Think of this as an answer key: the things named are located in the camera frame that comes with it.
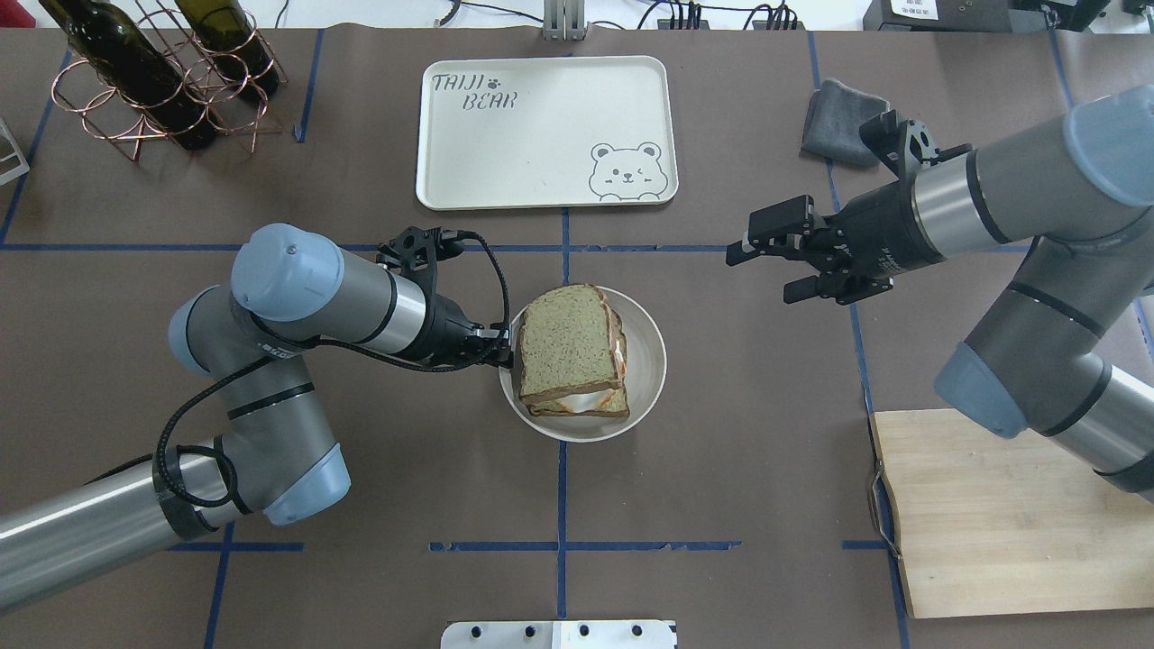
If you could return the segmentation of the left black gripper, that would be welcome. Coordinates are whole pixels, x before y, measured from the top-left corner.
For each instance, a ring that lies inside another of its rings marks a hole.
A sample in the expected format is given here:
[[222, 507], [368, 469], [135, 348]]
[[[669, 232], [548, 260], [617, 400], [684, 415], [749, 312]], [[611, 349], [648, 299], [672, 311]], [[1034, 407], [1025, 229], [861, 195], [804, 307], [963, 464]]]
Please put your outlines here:
[[511, 348], [495, 348], [484, 358], [490, 341], [508, 343], [511, 324], [494, 322], [482, 328], [451, 299], [437, 293], [437, 263], [458, 256], [465, 240], [475, 233], [445, 227], [409, 226], [391, 243], [379, 247], [379, 262], [391, 279], [392, 297], [379, 327], [379, 352], [419, 367], [467, 367], [484, 364], [514, 370]]

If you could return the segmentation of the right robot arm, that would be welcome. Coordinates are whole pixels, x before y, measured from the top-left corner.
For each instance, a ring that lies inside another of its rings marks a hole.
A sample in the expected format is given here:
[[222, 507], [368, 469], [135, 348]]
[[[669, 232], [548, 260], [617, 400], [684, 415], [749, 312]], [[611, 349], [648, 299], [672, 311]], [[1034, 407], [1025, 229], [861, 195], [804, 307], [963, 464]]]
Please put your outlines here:
[[900, 274], [1031, 240], [935, 391], [994, 435], [1033, 430], [1151, 498], [1151, 385], [1094, 351], [1151, 293], [1151, 85], [1130, 87], [981, 148], [943, 149], [926, 124], [872, 115], [860, 136], [896, 181], [832, 216], [809, 196], [754, 211], [726, 263], [804, 262], [814, 275], [784, 285], [784, 301], [848, 305]]

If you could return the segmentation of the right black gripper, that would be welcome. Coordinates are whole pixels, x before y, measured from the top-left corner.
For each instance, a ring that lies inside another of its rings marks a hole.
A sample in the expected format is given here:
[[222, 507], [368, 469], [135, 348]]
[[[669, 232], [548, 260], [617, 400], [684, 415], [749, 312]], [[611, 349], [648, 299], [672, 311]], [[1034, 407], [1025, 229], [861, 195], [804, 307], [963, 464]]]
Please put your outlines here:
[[812, 298], [852, 304], [886, 292], [900, 274], [945, 260], [926, 233], [915, 209], [917, 176], [973, 150], [966, 143], [941, 149], [926, 124], [896, 110], [874, 115], [860, 136], [896, 181], [853, 197], [835, 215], [815, 225], [814, 197], [790, 197], [755, 210], [745, 233], [727, 246], [727, 266], [758, 256], [807, 261], [817, 275], [784, 285], [784, 303]]

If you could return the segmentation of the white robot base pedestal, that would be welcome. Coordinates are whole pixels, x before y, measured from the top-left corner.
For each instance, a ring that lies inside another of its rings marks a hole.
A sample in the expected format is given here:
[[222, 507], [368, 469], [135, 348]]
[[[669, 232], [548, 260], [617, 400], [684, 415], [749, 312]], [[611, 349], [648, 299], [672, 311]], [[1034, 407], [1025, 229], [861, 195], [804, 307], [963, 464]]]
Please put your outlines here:
[[676, 624], [660, 619], [458, 621], [441, 648], [677, 648]]

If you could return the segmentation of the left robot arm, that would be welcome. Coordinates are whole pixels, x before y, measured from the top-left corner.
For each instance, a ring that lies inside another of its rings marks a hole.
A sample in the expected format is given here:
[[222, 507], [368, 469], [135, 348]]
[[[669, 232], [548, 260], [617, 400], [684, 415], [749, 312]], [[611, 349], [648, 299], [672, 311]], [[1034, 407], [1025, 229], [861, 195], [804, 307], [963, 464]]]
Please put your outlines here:
[[162, 427], [155, 452], [3, 516], [3, 613], [255, 512], [292, 523], [346, 497], [351, 478], [305, 363], [316, 348], [448, 373], [511, 365], [502, 314], [472, 321], [437, 292], [437, 264], [482, 234], [409, 227], [374, 261], [275, 223], [168, 322], [178, 361], [211, 379]]

